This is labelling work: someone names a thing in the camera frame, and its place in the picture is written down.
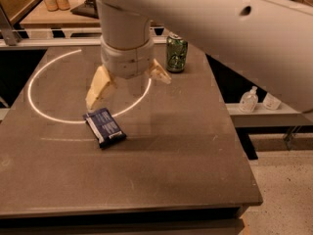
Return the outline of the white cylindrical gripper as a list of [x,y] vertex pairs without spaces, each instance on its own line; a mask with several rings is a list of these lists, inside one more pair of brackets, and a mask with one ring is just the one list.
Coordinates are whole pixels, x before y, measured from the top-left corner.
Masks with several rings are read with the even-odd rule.
[[154,60],[154,42],[149,39],[143,46],[130,50],[118,50],[101,39],[101,60],[93,76],[85,101],[88,110],[96,110],[102,100],[115,89],[112,76],[129,79],[149,69],[149,77],[165,84],[171,83],[171,77],[161,64]]

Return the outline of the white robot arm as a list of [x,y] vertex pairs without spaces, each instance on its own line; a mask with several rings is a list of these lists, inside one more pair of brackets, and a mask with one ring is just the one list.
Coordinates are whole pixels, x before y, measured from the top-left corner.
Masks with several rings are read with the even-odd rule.
[[295,110],[313,112],[313,13],[290,0],[96,0],[111,73],[146,69],[163,24]]

